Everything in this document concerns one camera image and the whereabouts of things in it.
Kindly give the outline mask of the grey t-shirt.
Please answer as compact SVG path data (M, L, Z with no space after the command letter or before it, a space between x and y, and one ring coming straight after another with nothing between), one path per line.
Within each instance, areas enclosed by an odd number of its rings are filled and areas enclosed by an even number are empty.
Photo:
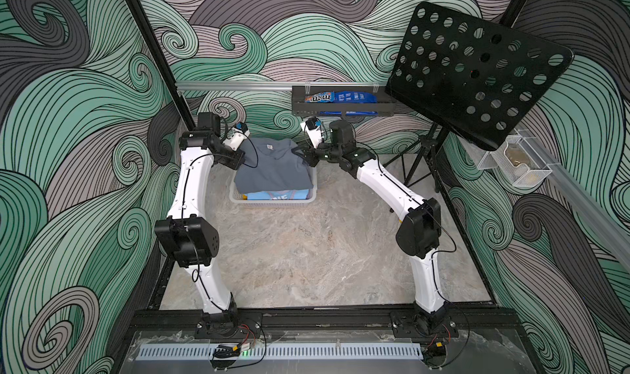
M299 150L293 140L247 139L240 149L244 151L244 164L234 179L240 193L313 188L310 167L293 152Z

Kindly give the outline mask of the light blue t-shirt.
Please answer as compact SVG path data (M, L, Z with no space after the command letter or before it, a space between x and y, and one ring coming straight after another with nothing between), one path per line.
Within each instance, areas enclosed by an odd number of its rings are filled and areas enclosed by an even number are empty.
M309 198L309 194L309 189L259 191L255 193L243 193L242 198L248 201L307 200Z

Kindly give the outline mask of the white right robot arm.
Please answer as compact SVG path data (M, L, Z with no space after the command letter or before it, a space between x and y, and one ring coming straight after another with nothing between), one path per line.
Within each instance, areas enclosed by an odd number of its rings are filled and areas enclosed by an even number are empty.
M436 259L441 252L441 205L424 198L388 172L365 143L356 141L354 127L345 120L325 126L317 117L300 123L305 136L295 154L308 165L319 162L338 165L341 170L369 187L399 219L395 242L409 257L414 283L414 325L423 335L444 329L447 299L441 293Z

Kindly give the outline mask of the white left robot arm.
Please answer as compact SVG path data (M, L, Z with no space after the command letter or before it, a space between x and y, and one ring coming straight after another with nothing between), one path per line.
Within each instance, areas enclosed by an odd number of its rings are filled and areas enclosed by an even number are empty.
M199 329L224 331L239 326L236 302L222 280L217 257L218 230L207 220L206 195L215 165L237 170L244 164L241 144L249 127L237 122L221 131L221 117L203 113L196 129L180 137L180 177L167 216L154 233L167 257L185 269L203 302Z

